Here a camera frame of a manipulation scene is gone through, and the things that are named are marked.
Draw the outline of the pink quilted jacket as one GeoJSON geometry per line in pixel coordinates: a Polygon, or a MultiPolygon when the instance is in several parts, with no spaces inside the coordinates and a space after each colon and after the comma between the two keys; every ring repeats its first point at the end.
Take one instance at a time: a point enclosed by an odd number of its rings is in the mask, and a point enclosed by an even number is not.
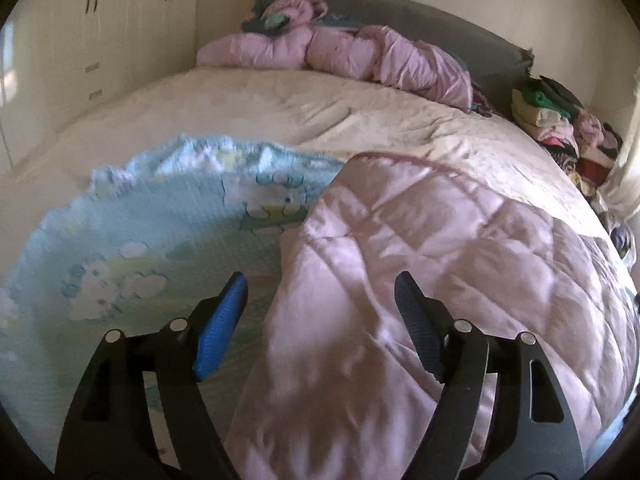
{"type": "Polygon", "coordinates": [[[226,448],[245,479],[398,479],[442,388],[394,299],[409,272],[484,333],[534,334],[582,446],[638,370],[634,283],[590,211],[511,200],[408,156],[352,158],[282,238],[282,280],[226,448]]]}

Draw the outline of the pile of folded clothes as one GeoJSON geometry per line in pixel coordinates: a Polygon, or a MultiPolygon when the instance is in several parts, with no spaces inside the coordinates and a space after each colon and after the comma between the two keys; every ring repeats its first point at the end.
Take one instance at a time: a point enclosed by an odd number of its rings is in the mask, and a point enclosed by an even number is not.
{"type": "Polygon", "coordinates": [[[514,122],[553,158],[592,208],[623,263],[637,261],[631,227],[610,210],[600,193],[622,150],[623,138],[594,116],[570,90],[545,76],[512,91],[514,122]]]}

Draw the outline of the blue cartoon print blanket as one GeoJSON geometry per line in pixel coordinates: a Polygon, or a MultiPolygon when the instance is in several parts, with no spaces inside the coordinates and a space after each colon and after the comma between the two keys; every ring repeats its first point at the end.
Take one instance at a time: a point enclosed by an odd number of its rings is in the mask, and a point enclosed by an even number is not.
{"type": "Polygon", "coordinates": [[[1,285],[1,401],[47,465],[96,345],[112,328],[159,330],[247,277],[221,367],[201,386],[229,430],[281,279],[280,238],[342,169],[332,157],[224,136],[178,136],[48,212],[1,285]]]}

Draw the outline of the white window curtain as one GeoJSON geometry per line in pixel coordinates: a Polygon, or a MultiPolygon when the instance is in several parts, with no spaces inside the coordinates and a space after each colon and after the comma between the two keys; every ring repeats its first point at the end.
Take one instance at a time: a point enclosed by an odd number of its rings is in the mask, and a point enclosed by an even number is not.
{"type": "Polygon", "coordinates": [[[634,108],[629,128],[620,151],[600,195],[610,211],[620,218],[630,219],[640,208],[640,132],[639,132],[639,71],[634,73],[634,108]]]}

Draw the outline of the grey upholstered headboard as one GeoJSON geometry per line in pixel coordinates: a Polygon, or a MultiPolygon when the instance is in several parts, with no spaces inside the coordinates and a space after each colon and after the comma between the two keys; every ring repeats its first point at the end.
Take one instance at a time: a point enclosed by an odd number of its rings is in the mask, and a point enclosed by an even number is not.
{"type": "MultiPolygon", "coordinates": [[[[268,6],[274,0],[254,0],[268,6]]],[[[534,65],[531,50],[477,24],[411,0],[323,0],[332,14],[360,25],[386,25],[411,40],[434,44],[460,58],[495,111],[512,117],[512,90],[524,84],[534,65]]]]}

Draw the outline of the cream bed sheet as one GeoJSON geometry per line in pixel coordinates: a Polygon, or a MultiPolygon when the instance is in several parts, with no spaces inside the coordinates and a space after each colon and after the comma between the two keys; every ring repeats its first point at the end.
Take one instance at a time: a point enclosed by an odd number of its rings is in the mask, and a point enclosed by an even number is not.
{"type": "Polygon", "coordinates": [[[93,170],[125,165],[182,134],[267,141],[339,159],[370,151],[425,157],[579,234],[604,235],[551,156],[499,116],[317,72],[192,70],[96,108],[2,179],[2,268],[12,266],[49,210],[87,187],[93,170]]]}

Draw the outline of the cream wardrobe with drawers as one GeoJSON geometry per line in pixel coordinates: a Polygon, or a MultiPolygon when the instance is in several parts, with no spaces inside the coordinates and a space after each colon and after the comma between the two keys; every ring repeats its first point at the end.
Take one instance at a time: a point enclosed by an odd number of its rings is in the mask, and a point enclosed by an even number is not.
{"type": "Polygon", "coordinates": [[[77,117],[194,65],[196,0],[17,0],[1,27],[1,171],[77,117]]]}

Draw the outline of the crumpled pink duvet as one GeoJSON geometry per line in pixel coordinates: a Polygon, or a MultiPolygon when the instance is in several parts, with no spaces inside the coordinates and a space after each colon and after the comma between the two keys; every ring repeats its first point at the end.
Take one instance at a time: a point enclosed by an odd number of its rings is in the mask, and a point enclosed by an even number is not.
{"type": "Polygon", "coordinates": [[[386,25],[359,30],[300,26],[279,36],[237,32],[198,50],[198,67],[316,70],[414,93],[462,112],[473,105],[466,67],[434,44],[386,25]]]}

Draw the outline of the dark patterned pillow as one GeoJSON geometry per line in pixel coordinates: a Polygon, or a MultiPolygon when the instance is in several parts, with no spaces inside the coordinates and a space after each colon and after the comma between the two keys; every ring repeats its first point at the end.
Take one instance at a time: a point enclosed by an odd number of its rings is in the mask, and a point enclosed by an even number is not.
{"type": "Polygon", "coordinates": [[[256,3],[241,24],[241,32],[279,36],[300,26],[359,30],[364,24],[330,11],[324,0],[274,0],[256,3]]]}

